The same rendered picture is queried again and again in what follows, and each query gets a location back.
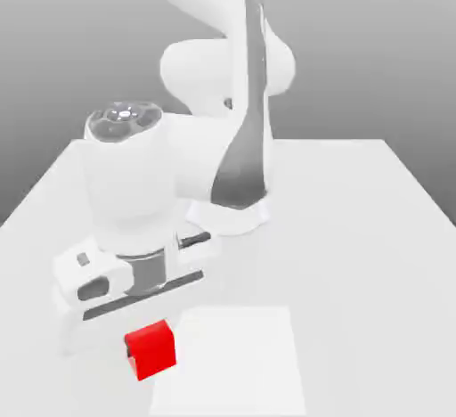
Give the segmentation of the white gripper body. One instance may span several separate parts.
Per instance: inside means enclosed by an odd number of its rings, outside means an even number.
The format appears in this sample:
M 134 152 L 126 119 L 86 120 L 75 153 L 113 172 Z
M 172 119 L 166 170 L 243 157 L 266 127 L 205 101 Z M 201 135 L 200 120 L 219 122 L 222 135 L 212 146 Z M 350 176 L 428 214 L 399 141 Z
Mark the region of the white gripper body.
M 191 307 L 206 289 L 206 274 L 194 270 L 143 296 L 123 296 L 94 307 L 59 305 L 59 349 L 64 355 L 120 343 L 130 331 L 169 319 Z

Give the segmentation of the small red cube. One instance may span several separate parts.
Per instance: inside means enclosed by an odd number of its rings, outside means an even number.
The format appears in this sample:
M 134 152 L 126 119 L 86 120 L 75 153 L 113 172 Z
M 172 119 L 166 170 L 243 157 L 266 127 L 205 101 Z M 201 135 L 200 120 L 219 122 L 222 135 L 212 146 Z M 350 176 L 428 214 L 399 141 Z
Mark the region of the small red cube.
M 166 320 L 160 320 L 124 337 L 128 362 L 139 381 L 176 365 L 175 336 Z

